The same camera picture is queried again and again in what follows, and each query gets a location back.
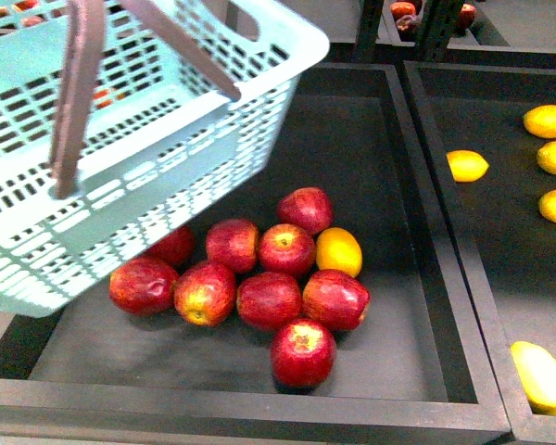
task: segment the red apple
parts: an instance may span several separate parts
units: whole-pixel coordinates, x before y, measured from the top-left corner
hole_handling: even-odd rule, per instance
[[[332,224],[332,202],[321,188],[299,188],[280,200],[278,219],[281,223],[297,225],[310,235],[316,235]]]
[[[416,15],[416,6],[410,2],[396,2],[389,7],[393,20],[397,21],[404,16]]]
[[[164,261],[138,257],[111,274],[109,297],[118,308],[139,316],[173,307],[173,288],[179,274]]]
[[[184,225],[160,239],[145,254],[179,267],[189,260],[195,250],[196,236],[189,226]]]
[[[297,280],[285,273],[263,272],[237,289],[239,316],[261,331],[277,331],[298,318],[301,302]]]
[[[303,289],[303,313],[331,331],[356,329],[369,310],[371,294],[347,273],[323,269]]]
[[[206,254],[209,260],[219,261],[235,273],[247,273],[258,262],[258,243],[258,227],[250,220],[226,220],[208,231]]]
[[[325,381],[335,361],[334,336],[321,324],[296,319],[281,328],[270,347],[276,380],[290,388],[315,388]]]
[[[36,7],[38,4],[39,0],[24,0],[22,2],[16,3],[15,5],[17,5],[23,11],[26,11],[27,9],[31,9],[32,7]]]
[[[297,225],[274,225],[259,241],[259,262],[266,271],[301,278],[315,262],[315,241]]]
[[[218,261],[201,261],[177,281],[175,309],[198,326],[216,326],[231,313],[236,301],[233,271]]]
[[[474,24],[475,16],[475,6],[469,5],[467,3],[463,4],[463,6],[461,7],[460,16],[457,19],[457,30],[459,30],[460,32],[467,30]]]
[[[22,26],[24,26],[25,28],[30,28],[31,26],[39,25],[45,22],[45,20],[43,20],[39,16],[30,16],[21,19],[20,22],[22,23]]]

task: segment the light blue basket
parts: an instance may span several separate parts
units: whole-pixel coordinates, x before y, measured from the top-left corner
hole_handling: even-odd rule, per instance
[[[300,73],[327,37],[272,0],[233,0],[255,42],[197,0],[158,6],[243,95],[231,102],[130,13],[106,0],[107,38],[79,162],[82,192],[47,191],[66,2],[0,19],[0,311],[46,316],[261,171]],[[25,28],[25,19],[43,23]]]

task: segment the black tray surface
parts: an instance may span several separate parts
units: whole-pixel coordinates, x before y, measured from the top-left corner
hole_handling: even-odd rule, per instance
[[[174,311],[137,319],[111,304],[103,282],[62,312],[36,362],[29,354],[29,372],[19,377],[27,380],[0,379],[0,390],[14,385],[10,392],[18,394],[0,403],[27,406],[24,400],[39,396],[31,404],[60,416],[93,406],[112,416],[93,418],[110,438],[113,426],[143,435],[157,428],[358,443],[482,443],[507,431],[392,67],[322,65],[305,73],[267,168],[190,222],[199,240],[192,263],[204,258],[215,222],[246,217],[265,230],[278,223],[278,200],[310,185],[327,191],[334,225],[359,240],[359,279],[373,297],[365,323],[337,336],[335,369],[319,388],[300,394],[277,387],[272,336],[236,314],[214,329],[191,326]],[[24,350],[11,327],[0,345],[0,374],[16,362],[13,351]],[[119,410],[133,422],[120,420]],[[150,417],[156,422],[146,424]]]
[[[556,189],[556,176],[537,165],[537,150],[547,141],[523,126],[529,109],[556,104],[556,71],[406,67],[427,156],[515,434],[556,440],[556,418],[531,414],[508,349],[526,340],[556,358],[556,224],[537,209],[539,198]],[[454,149],[480,153],[490,164],[486,175],[455,184],[445,159]],[[493,301],[487,300],[490,292]],[[498,308],[500,330],[490,303]]]

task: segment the basket handle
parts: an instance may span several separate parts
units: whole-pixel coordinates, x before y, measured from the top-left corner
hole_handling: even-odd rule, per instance
[[[233,80],[210,58],[208,53],[192,40],[189,34],[177,26],[152,0],[120,0],[120,4],[132,12],[167,45],[185,57],[231,99],[239,100],[241,98],[241,92]]]
[[[145,26],[233,100],[241,91],[233,80],[151,0],[120,0]],[[49,164],[56,180],[53,196],[76,190],[76,171],[105,42],[103,0],[69,0],[69,31]]]
[[[76,170],[105,42],[103,0],[69,0],[69,30],[49,164],[53,195],[76,192]]]

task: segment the grey floor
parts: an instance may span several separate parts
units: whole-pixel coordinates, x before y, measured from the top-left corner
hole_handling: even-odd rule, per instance
[[[556,0],[477,3],[511,47],[556,50]]]

